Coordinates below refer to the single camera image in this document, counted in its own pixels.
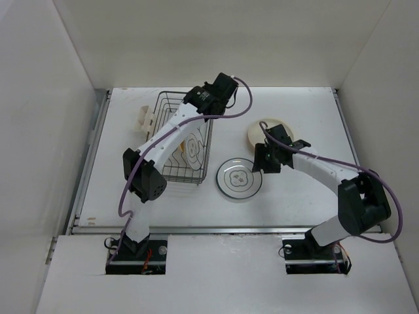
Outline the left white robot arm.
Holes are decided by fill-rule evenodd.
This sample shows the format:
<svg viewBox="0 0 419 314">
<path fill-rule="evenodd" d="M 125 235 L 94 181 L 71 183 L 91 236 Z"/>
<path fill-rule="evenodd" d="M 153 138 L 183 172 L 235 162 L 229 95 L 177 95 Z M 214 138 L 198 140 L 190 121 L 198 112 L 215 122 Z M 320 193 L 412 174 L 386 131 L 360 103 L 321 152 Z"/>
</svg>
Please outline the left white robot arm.
<svg viewBox="0 0 419 314">
<path fill-rule="evenodd" d="M 142 203 L 154 201 L 167 187 L 163 167 L 168 157 L 194 130 L 211 117 L 222 117 L 230 98 L 234 96 L 238 82 L 224 73 L 215 81 L 195 86 L 187 92 L 172 117 L 145 144 L 137 150 L 127 149 L 122 155 L 126 186 L 119 211 L 127 193 Z"/>
</svg>

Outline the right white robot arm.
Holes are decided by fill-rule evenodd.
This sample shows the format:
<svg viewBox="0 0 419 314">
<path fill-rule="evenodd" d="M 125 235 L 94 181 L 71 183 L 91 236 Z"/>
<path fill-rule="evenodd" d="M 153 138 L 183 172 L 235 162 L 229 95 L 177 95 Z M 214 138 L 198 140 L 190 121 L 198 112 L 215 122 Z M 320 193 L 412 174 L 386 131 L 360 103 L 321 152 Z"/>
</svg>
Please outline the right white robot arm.
<svg viewBox="0 0 419 314">
<path fill-rule="evenodd" d="M 337 214 L 305 232 L 304 252 L 317 258 L 350 236 L 361 236 L 390 218 L 387 188 L 373 171 L 319 156 L 310 143 L 291 141 L 283 125 L 259 127 L 265 139 L 255 145 L 253 171 L 280 173 L 283 167 L 299 171 L 332 191 L 338 200 Z"/>
</svg>

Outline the yellow deep plate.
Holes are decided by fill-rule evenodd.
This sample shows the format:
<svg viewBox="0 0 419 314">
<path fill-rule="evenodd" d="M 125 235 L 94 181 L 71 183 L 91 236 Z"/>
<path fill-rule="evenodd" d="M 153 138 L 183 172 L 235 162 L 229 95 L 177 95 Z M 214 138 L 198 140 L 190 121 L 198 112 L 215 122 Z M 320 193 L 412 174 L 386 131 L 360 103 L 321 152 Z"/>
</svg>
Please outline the yellow deep plate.
<svg viewBox="0 0 419 314">
<path fill-rule="evenodd" d="M 179 144 L 179 150 L 180 150 L 181 152 L 184 152 L 184 151 L 185 151 L 185 142 L 184 142 L 184 141 L 182 141 L 182 142 Z"/>
</svg>

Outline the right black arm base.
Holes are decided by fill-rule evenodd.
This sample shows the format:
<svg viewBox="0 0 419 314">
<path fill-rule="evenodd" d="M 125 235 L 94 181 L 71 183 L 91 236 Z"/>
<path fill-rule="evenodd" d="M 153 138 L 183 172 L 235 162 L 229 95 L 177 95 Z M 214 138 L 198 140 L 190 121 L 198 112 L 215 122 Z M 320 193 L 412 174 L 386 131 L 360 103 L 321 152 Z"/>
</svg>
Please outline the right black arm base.
<svg viewBox="0 0 419 314">
<path fill-rule="evenodd" d="M 348 275 L 352 269 L 352 261 L 340 243 L 313 252 L 303 239 L 283 238 L 278 254 L 285 260 L 288 275 Z"/>
</svg>

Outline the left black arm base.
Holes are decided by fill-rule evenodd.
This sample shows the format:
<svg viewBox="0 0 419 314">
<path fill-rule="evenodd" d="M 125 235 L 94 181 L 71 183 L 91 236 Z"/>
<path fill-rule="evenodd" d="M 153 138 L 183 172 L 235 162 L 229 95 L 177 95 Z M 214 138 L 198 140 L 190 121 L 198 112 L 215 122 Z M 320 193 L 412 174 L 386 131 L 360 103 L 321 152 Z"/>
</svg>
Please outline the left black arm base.
<svg viewBox="0 0 419 314">
<path fill-rule="evenodd" d="M 148 235 L 137 243 L 127 235 L 122 239 L 108 237 L 104 241 L 108 250 L 106 275 L 165 275 L 168 238 Z"/>
</svg>

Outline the yellow-backed white plate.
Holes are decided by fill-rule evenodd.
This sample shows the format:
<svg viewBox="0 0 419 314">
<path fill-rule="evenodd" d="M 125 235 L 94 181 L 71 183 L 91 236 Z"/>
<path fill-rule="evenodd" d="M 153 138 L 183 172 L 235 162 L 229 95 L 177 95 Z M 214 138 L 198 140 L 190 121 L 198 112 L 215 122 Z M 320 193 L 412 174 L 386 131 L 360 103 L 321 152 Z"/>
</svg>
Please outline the yellow-backed white plate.
<svg viewBox="0 0 419 314">
<path fill-rule="evenodd" d="M 206 125 L 192 130 L 184 140 L 185 157 L 188 166 L 193 171 L 204 167 Z"/>
</svg>

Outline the plain cream plate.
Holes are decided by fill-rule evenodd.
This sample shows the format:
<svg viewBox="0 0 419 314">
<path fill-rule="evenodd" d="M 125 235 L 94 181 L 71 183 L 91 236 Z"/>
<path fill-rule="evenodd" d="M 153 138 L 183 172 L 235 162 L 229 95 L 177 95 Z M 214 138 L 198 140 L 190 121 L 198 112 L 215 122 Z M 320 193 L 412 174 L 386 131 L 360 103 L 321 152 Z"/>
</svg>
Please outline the plain cream plate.
<svg viewBox="0 0 419 314">
<path fill-rule="evenodd" d="M 295 140 L 292 129 L 284 121 L 276 118 L 264 118 L 262 119 L 262 121 L 266 122 L 268 128 L 272 128 L 274 126 L 277 126 L 278 124 L 281 124 L 285 128 L 291 140 Z M 260 120 L 255 121 L 247 129 L 248 147 L 251 152 L 255 150 L 255 145 L 257 143 L 264 143 L 265 140 L 265 135 L 259 125 L 259 122 Z"/>
</svg>

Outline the white plate green lettered rim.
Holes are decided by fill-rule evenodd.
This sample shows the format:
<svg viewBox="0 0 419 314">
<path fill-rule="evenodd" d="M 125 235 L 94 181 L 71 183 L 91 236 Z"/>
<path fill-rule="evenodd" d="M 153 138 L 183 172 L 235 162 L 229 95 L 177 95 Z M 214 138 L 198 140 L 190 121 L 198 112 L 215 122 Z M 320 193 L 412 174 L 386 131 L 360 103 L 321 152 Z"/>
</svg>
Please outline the white plate green lettered rim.
<svg viewBox="0 0 419 314">
<path fill-rule="evenodd" d="M 231 158 L 223 162 L 216 173 L 219 191 L 232 200 L 255 196 L 263 185 L 263 174 L 252 172 L 253 162 L 246 158 Z"/>
</svg>

